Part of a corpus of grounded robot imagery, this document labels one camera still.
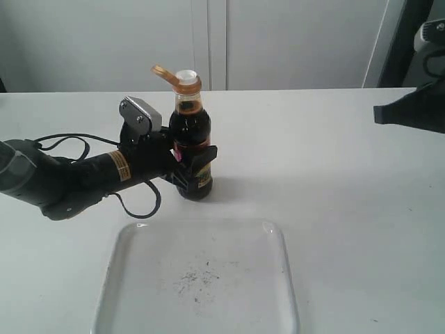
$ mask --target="white table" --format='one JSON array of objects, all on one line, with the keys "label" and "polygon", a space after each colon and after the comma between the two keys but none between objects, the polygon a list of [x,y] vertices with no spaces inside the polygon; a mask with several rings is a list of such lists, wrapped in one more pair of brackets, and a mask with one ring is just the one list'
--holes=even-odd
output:
[{"label": "white table", "polygon": [[[163,204],[151,222],[278,223],[301,333],[445,333],[445,136],[373,122],[373,105],[409,91],[204,93],[219,147],[213,192],[189,202],[157,180]],[[168,123],[172,93],[132,95]],[[0,139],[58,132],[118,139],[124,96],[0,95]],[[54,154],[81,148],[67,142]],[[153,205],[144,186],[122,195],[135,212]],[[133,219],[115,198],[60,222],[7,196],[0,210],[0,333],[89,333],[116,235]]]}]

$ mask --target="white wall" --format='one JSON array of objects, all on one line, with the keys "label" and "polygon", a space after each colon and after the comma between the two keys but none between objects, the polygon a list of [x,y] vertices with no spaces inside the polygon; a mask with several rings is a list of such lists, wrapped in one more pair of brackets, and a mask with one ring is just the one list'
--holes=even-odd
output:
[{"label": "white wall", "polygon": [[8,91],[167,90],[153,64],[195,67],[189,1],[0,0],[0,22]]},{"label": "white wall", "polygon": [[227,83],[241,90],[361,87],[387,5],[227,1]]}]

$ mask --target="bottle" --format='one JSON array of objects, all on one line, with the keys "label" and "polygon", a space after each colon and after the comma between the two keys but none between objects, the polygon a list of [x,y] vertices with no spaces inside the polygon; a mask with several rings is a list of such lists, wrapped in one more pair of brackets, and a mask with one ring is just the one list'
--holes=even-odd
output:
[{"label": "bottle", "polygon": [[[170,117],[170,133],[174,141],[174,154],[177,161],[187,164],[194,154],[210,145],[211,121],[202,106],[201,79],[195,71],[182,70],[173,75],[159,65],[152,71],[168,81],[175,92],[175,111]],[[212,188],[210,164],[188,180],[185,191],[178,187],[179,193],[189,200],[206,197]]]}]

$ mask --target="clear plastic tray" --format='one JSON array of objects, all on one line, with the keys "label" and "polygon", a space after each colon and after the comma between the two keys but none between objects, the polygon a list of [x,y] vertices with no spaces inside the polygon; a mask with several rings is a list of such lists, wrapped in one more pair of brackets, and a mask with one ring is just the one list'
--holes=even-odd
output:
[{"label": "clear plastic tray", "polygon": [[298,333],[282,233],[263,221],[128,225],[92,333]]}]

